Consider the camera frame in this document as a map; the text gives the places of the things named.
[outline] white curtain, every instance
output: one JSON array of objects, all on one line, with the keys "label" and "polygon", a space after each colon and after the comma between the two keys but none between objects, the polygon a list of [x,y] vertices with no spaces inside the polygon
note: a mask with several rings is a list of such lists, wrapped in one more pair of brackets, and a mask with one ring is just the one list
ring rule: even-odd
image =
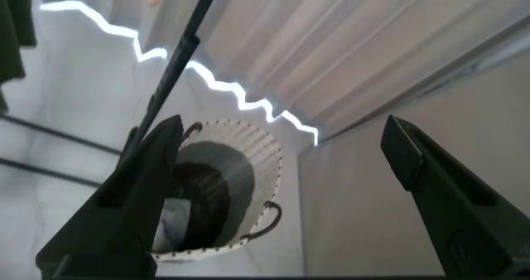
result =
[{"label": "white curtain", "polygon": [[[198,0],[83,1],[171,53]],[[530,0],[215,0],[194,57],[326,137],[529,13]]]}]

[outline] bright light strip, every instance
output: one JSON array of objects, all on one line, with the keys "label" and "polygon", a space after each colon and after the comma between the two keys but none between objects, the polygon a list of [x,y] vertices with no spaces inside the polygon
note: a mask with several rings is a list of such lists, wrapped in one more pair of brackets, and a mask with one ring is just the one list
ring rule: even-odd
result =
[{"label": "bright light strip", "polygon": [[[136,55],[138,62],[143,62],[151,58],[160,57],[162,59],[167,58],[167,51],[163,48],[151,49],[146,53],[142,53],[140,48],[140,42],[138,41],[138,31],[135,31],[127,27],[119,27],[112,24],[109,24],[101,14],[96,12],[94,9],[85,5],[80,1],[62,1],[62,2],[50,2],[41,4],[41,10],[43,11],[80,11],[88,18],[92,19],[102,31],[115,36],[125,36],[132,39],[132,47],[134,49],[134,54]],[[247,93],[243,87],[237,82],[224,82],[215,80],[214,74],[208,70],[205,66],[197,61],[190,61],[186,65],[186,69],[194,70],[198,75],[205,80],[209,88],[218,91],[232,92],[235,94],[238,99],[238,108],[239,110],[252,110],[257,108],[263,108],[265,110],[265,119],[268,123],[272,123],[278,117],[284,117],[286,120],[290,121],[295,128],[300,131],[308,132],[313,134],[313,143],[315,146],[318,144],[318,130],[313,127],[302,125],[300,120],[296,118],[292,113],[288,111],[283,111],[278,117],[274,118],[272,116],[272,104],[267,99],[261,99],[258,102],[248,103],[245,101]]]}]

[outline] floor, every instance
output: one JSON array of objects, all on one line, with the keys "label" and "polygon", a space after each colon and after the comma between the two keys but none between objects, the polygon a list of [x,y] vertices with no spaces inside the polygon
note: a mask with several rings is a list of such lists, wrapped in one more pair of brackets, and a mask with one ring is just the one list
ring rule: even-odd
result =
[{"label": "floor", "polygon": [[[164,60],[137,63],[130,39],[104,34],[78,12],[34,10],[36,49],[24,50],[27,77],[2,90],[10,114],[62,132],[121,148],[129,129],[166,67]],[[270,130],[283,152],[277,229],[246,247],[192,263],[160,263],[157,275],[228,276],[303,274],[296,155],[312,142],[289,122],[265,121],[264,112],[240,112],[231,93],[214,92],[187,70],[157,122],[180,113],[185,126],[213,118],[238,118]],[[103,181],[117,157],[0,121],[0,156]],[[0,167],[0,275],[38,279],[35,255],[94,189]]]}]

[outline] basket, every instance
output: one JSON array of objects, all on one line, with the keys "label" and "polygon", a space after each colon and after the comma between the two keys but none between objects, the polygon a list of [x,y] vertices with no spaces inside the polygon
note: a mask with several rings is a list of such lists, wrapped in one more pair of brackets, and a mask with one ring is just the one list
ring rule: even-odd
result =
[{"label": "basket", "polygon": [[[176,160],[176,167],[184,165],[215,168],[211,176],[203,173],[194,183],[215,177],[219,174],[216,171],[222,174],[232,198],[228,213],[225,213],[226,221],[211,247],[153,253],[156,261],[198,260],[235,250],[267,234],[279,223],[282,208],[274,200],[280,182],[282,152],[269,132],[232,119],[194,123],[184,133]],[[223,186],[216,187],[220,187],[221,192],[227,190]],[[274,220],[257,231],[270,209],[276,210]]]}]

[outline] white basket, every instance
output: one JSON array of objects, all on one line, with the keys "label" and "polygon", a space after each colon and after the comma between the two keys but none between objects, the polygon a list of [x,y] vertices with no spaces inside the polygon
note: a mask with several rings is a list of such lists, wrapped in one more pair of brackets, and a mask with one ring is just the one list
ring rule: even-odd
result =
[{"label": "white basket", "polygon": [[[216,142],[241,152],[253,169],[255,184],[252,199],[236,235],[226,245],[183,252],[154,253],[155,260],[166,262],[206,258],[241,248],[248,241],[274,229],[282,217],[282,208],[274,202],[282,169],[282,152],[277,140],[261,128],[232,119],[218,119],[204,124],[195,123],[186,130],[183,138],[181,149],[193,143]],[[270,208],[277,210],[276,218],[269,226],[256,232]]]}]

